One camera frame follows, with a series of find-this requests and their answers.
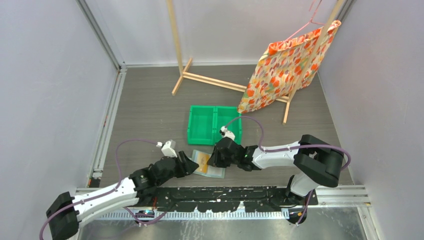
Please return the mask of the sage green card holder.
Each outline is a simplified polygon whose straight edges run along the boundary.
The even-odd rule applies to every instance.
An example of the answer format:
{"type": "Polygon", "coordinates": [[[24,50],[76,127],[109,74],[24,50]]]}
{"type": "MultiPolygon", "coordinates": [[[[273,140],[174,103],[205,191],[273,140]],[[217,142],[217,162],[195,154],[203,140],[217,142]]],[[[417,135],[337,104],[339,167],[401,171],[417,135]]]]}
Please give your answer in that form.
{"type": "MultiPolygon", "coordinates": [[[[193,150],[191,160],[195,163],[196,163],[196,161],[194,160],[194,157],[195,157],[196,152],[202,152],[202,151],[193,150]]],[[[207,174],[198,174],[198,173],[195,173],[195,172],[194,172],[194,174],[204,176],[204,177],[209,177],[209,178],[224,179],[225,178],[225,168],[209,166],[207,174]]]]}

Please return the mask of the green plastic double bin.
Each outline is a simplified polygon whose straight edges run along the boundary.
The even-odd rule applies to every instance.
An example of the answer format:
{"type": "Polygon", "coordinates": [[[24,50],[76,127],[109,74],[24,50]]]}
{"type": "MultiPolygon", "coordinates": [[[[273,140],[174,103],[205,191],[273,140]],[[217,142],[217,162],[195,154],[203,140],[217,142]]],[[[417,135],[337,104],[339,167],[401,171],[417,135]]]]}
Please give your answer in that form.
{"type": "Polygon", "coordinates": [[[187,125],[187,143],[213,146],[221,138],[221,127],[229,124],[235,142],[241,144],[243,129],[241,114],[235,106],[191,105],[187,125]]]}

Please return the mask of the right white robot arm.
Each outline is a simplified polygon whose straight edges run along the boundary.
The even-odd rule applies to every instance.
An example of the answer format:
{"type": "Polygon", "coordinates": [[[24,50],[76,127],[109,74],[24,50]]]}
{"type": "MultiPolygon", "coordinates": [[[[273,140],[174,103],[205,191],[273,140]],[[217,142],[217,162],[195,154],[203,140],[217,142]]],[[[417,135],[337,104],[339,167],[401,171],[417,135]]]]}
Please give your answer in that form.
{"type": "Polygon", "coordinates": [[[216,168],[236,165],[251,172],[272,167],[296,167],[287,184],[285,198],[291,205],[299,205],[306,195],[319,186],[335,188],[339,185],[344,157],[342,148],[304,134],[299,141],[280,146],[242,146],[229,137],[218,141],[207,164],[216,168]]]}

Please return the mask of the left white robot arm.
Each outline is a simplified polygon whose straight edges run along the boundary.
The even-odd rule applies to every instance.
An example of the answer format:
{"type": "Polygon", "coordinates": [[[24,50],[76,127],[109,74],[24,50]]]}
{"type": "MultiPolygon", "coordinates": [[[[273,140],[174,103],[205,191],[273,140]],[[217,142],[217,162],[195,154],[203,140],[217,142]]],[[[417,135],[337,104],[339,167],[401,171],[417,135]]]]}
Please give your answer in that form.
{"type": "Polygon", "coordinates": [[[54,240],[73,237],[80,227],[95,218],[119,208],[139,204],[148,207],[159,186],[172,178],[191,175],[199,165],[180,151],[175,157],[163,156],[157,162],[134,171],[116,184],[97,191],[71,196],[61,193],[46,211],[47,222],[54,240]]]}

